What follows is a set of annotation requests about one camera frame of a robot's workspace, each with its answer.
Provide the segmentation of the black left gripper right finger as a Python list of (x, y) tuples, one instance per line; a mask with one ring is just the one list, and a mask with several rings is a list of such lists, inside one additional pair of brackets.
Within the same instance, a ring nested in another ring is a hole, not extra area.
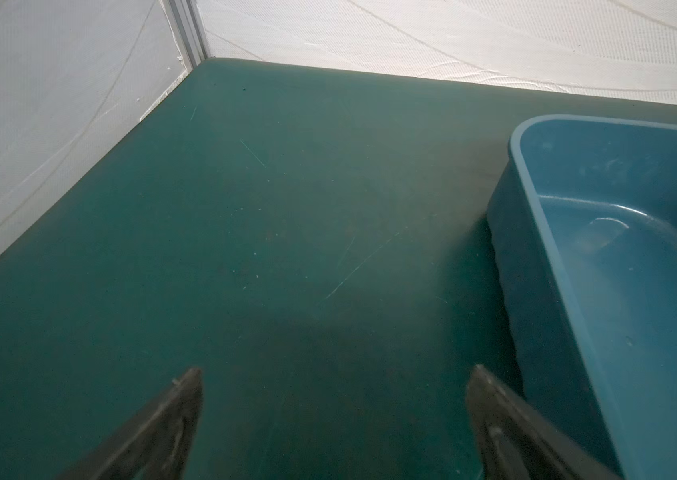
[(482, 365), (465, 405), (487, 479), (617, 479)]

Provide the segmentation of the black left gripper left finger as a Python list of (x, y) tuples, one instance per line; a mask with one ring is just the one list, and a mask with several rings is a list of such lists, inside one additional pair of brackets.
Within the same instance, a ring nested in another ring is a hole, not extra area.
[(180, 479), (202, 414), (202, 370), (192, 367), (60, 479)]

